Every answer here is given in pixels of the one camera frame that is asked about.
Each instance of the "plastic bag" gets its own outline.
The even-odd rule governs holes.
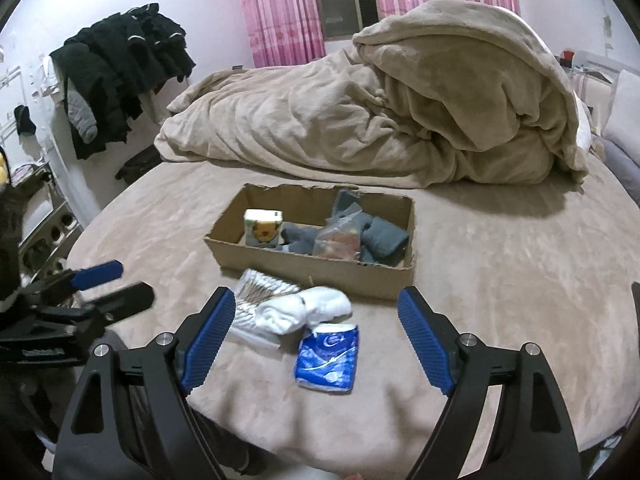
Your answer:
[[[313,256],[332,260],[359,260],[360,225],[354,221],[359,214],[357,211],[320,229],[314,243]]]

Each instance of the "metal rack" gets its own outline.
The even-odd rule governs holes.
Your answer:
[[[20,243],[19,258],[23,283],[32,283],[66,268],[65,260],[82,233],[82,226],[60,193],[48,163],[40,164],[17,187],[28,196],[49,187],[53,210]]]

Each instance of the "blue gripper pad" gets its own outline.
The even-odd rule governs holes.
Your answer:
[[[429,382],[448,396],[456,386],[449,367],[449,353],[405,288],[398,296],[398,317]]]
[[[77,290],[88,290],[94,286],[118,280],[123,272],[122,264],[118,260],[111,260],[94,267],[76,270],[76,275],[71,279],[71,285]]]
[[[214,294],[209,301],[214,300],[215,296]],[[231,327],[231,322],[236,316],[236,298],[227,289],[215,305],[207,303],[204,310],[210,310],[210,314],[184,354],[180,386],[186,395],[189,395],[194,388],[201,386],[207,378],[226,333]]]

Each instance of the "black hat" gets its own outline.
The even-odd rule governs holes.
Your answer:
[[[14,116],[19,135],[29,137],[36,132],[36,125],[31,121],[28,106],[19,105],[15,107]]]

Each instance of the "crumpled comforter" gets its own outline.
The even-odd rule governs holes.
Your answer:
[[[217,72],[168,109],[155,144],[172,161],[402,188],[587,174],[568,78],[526,23],[475,2],[390,16],[306,65]]]

